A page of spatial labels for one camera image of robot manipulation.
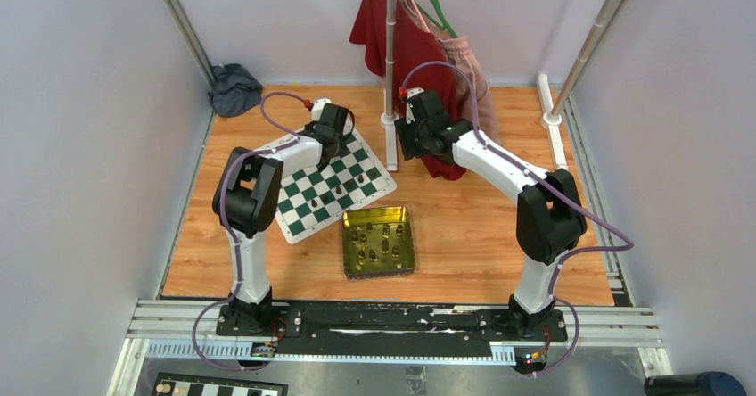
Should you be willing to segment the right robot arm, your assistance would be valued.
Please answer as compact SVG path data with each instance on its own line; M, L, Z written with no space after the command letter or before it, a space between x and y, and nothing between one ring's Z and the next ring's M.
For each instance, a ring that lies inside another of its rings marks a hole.
M396 122L405 159L433 157L482 177L516 208L515 238L525 255L520 282L508 301L505 324L514 336L541 333L555 306L559 260L579 244L588 225L573 175L547 171L506 151L466 119L453 121L439 95L403 90L404 117Z

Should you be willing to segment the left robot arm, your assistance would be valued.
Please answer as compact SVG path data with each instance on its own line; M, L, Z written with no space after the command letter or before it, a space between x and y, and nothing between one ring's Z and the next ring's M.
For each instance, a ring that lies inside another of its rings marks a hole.
M311 113L312 120L281 143L236 147L228 157L212 203L232 252L233 285L221 309L221 327L261 336L275 322L266 240L283 179L309 167L324 169L355 126L351 110L328 101L314 104Z

